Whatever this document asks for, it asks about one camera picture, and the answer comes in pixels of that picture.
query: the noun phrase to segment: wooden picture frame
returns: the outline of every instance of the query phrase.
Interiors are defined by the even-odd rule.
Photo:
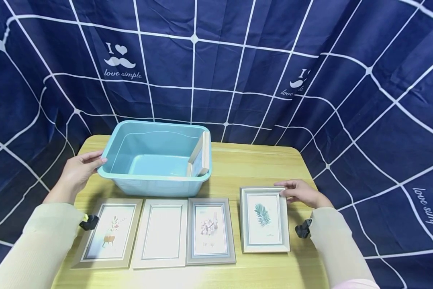
[[[187,177],[203,176],[210,170],[210,133],[204,131],[192,151],[186,168]]]
[[[100,199],[96,228],[83,234],[72,268],[128,268],[143,199]]]
[[[146,200],[132,269],[186,265],[187,200]]]
[[[228,198],[189,198],[186,265],[234,263]]]
[[[284,187],[241,187],[243,253],[290,252]]]

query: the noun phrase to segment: finger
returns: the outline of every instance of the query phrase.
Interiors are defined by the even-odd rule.
[[[297,191],[295,189],[285,189],[279,192],[283,197],[296,197]]]
[[[95,161],[96,159],[100,159],[100,158],[101,158],[101,156],[90,158],[90,159],[87,159],[86,161],[83,161],[83,163],[89,164],[89,163]]]
[[[293,186],[295,188],[295,186],[297,185],[297,183],[298,183],[297,179],[290,179],[290,180],[274,183],[274,185],[281,185],[281,186],[285,186],[285,187],[287,187],[287,186]]]
[[[86,161],[88,159],[92,159],[95,157],[98,157],[102,155],[102,150],[96,151],[96,152],[89,152],[89,153],[83,153],[82,155],[79,155],[78,157],[82,159],[82,161]]]
[[[96,159],[95,161],[92,161],[91,163],[86,164],[86,165],[88,165],[91,168],[91,170],[94,171],[95,169],[97,169],[98,167],[101,167],[106,162],[107,162],[106,158]]]
[[[291,197],[291,198],[287,199],[287,204],[292,204],[296,201],[300,201],[300,199],[297,197]]]

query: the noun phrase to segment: forearm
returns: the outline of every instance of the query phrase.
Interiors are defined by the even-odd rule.
[[[84,214],[70,204],[42,204],[0,264],[0,289],[48,289]]]
[[[331,288],[353,279],[374,282],[342,214],[333,208],[319,208],[311,218],[311,240],[323,258]]]

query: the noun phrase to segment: navy blue curtain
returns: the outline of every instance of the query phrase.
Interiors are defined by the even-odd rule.
[[[381,288],[433,289],[433,0],[0,0],[0,261],[127,119],[295,147]]]

